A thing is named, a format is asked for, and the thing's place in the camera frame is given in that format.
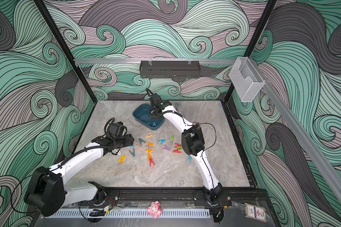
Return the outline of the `yellow clothespin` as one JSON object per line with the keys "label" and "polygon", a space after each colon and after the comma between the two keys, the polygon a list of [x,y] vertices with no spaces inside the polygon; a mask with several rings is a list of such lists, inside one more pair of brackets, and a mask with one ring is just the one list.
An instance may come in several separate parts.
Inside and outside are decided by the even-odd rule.
{"label": "yellow clothespin", "polygon": [[121,158],[117,162],[120,164],[123,164],[125,157],[126,157],[126,155],[122,155]]}

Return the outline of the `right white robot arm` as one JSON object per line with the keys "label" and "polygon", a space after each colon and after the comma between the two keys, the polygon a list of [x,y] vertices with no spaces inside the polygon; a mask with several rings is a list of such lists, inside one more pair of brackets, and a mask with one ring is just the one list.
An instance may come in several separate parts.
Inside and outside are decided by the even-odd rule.
{"label": "right white robot arm", "polygon": [[163,100],[156,93],[149,95],[151,118],[165,118],[181,133],[181,146],[190,155],[200,172],[206,200],[216,203],[223,192],[223,187],[216,178],[205,153],[205,140],[199,124],[186,120],[168,100]]}

